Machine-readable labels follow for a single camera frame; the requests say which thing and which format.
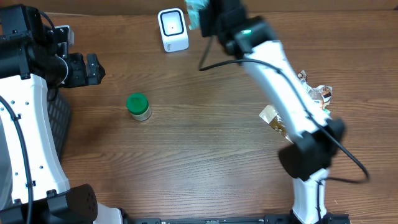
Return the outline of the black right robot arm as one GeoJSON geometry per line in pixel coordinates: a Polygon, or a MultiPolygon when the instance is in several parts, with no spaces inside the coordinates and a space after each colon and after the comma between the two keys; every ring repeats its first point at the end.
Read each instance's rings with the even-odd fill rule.
{"type": "Polygon", "coordinates": [[[323,184],[343,137],[343,122],[333,121],[311,99],[265,19],[249,17],[240,1],[207,1],[198,13],[202,36],[217,36],[224,51],[261,87],[284,122],[292,145],[281,149],[278,157],[293,178],[294,220],[325,223],[323,184]]]}

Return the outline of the green capped bottle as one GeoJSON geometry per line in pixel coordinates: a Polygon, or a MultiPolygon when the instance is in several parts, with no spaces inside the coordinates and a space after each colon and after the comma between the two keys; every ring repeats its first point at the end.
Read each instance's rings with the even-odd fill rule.
{"type": "Polygon", "coordinates": [[[145,121],[150,118],[152,111],[147,97],[142,93],[133,93],[126,101],[127,110],[131,116],[138,121],[145,121]]]}

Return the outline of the green snack packet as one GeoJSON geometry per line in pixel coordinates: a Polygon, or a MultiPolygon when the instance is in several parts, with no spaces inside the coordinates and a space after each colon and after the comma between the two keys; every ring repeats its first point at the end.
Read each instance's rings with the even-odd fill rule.
{"type": "Polygon", "coordinates": [[[209,0],[185,0],[187,7],[188,16],[190,19],[190,30],[194,30],[200,27],[200,15],[199,11],[205,9],[209,3],[209,0]]]}

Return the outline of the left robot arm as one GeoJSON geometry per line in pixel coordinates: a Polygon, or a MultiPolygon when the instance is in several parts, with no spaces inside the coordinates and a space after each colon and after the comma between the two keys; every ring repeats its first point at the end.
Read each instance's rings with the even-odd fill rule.
{"type": "Polygon", "coordinates": [[[70,187],[50,125],[48,90],[99,85],[105,70],[97,56],[70,54],[70,28],[31,6],[2,8],[1,27],[1,121],[13,174],[13,206],[1,211],[1,221],[127,223],[90,185],[70,187]]]}

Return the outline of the teal tissue pack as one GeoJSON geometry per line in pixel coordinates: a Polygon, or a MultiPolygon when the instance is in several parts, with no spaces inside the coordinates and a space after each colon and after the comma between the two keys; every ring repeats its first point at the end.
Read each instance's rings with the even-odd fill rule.
{"type": "Polygon", "coordinates": [[[323,109],[323,111],[324,111],[327,115],[330,115],[330,113],[331,113],[331,112],[330,112],[328,109],[326,109],[326,108],[323,109]]]}

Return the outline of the beige plastic pouch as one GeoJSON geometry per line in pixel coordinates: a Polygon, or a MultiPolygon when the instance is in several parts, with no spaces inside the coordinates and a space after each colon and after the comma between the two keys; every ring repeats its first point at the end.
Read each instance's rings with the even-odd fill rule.
{"type": "MultiPolygon", "coordinates": [[[[319,85],[316,88],[311,87],[308,84],[307,74],[304,70],[302,70],[297,77],[304,90],[317,106],[323,110],[330,104],[333,92],[333,88],[331,86],[319,85]]],[[[262,118],[277,133],[283,135],[288,141],[292,142],[274,105],[267,105],[260,112],[259,117],[262,118]]]]}

